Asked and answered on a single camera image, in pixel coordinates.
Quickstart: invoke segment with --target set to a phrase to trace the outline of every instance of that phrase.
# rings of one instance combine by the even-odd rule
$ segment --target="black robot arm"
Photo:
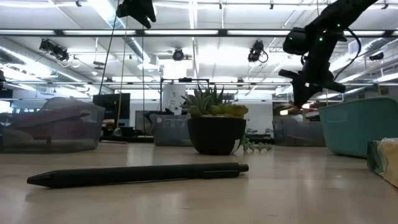
[[[298,73],[281,70],[279,75],[292,79],[294,105],[301,108],[314,94],[327,88],[344,93],[346,87],[334,82],[329,59],[338,41],[347,41],[343,31],[377,0],[337,0],[304,28],[294,27],[283,48],[289,54],[304,55]]]

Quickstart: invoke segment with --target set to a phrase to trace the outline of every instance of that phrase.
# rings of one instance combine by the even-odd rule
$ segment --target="teal plastic container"
[[[336,154],[367,157],[369,140],[398,138],[398,102],[380,97],[319,109],[327,148]]]

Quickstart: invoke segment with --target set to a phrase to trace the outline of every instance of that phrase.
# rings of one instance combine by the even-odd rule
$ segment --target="wooden table surface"
[[[55,169],[240,162],[237,179],[46,189],[26,178]],[[0,154],[0,223],[398,223],[398,190],[364,159],[317,147],[202,156],[189,147],[100,144],[69,154]]]

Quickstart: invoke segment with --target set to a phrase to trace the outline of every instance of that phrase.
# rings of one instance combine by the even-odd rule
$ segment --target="black pot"
[[[230,155],[238,150],[246,129],[240,118],[192,118],[188,132],[193,147],[206,155]]]

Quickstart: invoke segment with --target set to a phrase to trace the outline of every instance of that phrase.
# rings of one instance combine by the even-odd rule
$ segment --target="potted plant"
[[[186,104],[181,105],[191,114],[188,132],[193,147],[200,154],[229,155],[238,150],[244,136],[248,108],[223,102],[224,88],[217,94],[217,87],[202,91],[200,86],[194,95],[182,96]]]

